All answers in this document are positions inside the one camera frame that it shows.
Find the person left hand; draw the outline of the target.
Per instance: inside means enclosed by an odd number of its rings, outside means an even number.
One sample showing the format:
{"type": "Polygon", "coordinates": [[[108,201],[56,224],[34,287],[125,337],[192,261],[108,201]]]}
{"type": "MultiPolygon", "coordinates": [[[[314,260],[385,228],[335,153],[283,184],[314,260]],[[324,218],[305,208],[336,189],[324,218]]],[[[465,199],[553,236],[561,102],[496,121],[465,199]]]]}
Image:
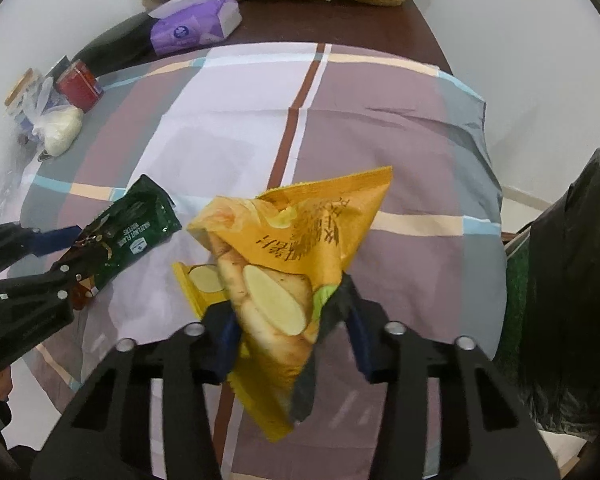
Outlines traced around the person left hand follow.
{"type": "Polygon", "coordinates": [[[0,371],[0,401],[7,402],[12,392],[12,368],[10,366],[0,371]]]}

